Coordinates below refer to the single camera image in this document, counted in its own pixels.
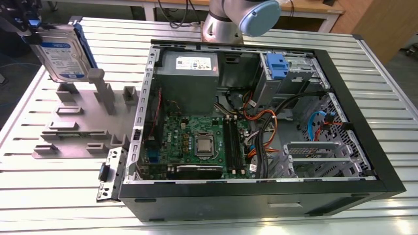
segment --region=hard drive label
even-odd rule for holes
[[[85,75],[76,59],[77,53],[68,43],[41,43],[53,71],[65,78],[79,79]]]

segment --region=small circuit board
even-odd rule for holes
[[[166,167],[170,170],[178,165],[222,167],[222,179],[248,178],[242,144],[238,148],[243,168],[228,169],[226,146],[231,145],[224,142],[223,129],[224,118],[220,117],[166,117],[162,148],[147,150],[151,178],[164,179]],[[246,120],[236,121],[236,129],[242,142],[248,130]]]

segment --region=green circuit board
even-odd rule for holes
[[[243,136],[247,131],[247,121],[238,121],[239,135]],[[195,138],[208,136],[212,139],[214,156],[202,158],[196,156]],[[244,164],[243,146],[240,147],[242,162]],[[224,179],[248,178],[247,170],[235,172],[227,171],[223,140],[223,118],[220,117],[166,117],[163,129],[163,146],[159,150],[159,162],[164,165],[216,165],[223,167]],[[160,168],[152,166],[150,174],[154,174],[154,179],[164,178],[159,175]]]

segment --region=blue drive bay latch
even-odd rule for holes
[[[267,53],[267,65],[272,80],[282,80],[288,74],[288,63],[282,54]]]

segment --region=wooden cabinet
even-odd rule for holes
[[[346,10],[331,33],[359,34],[386,63],[418,31],[418,0],[338,0]]]

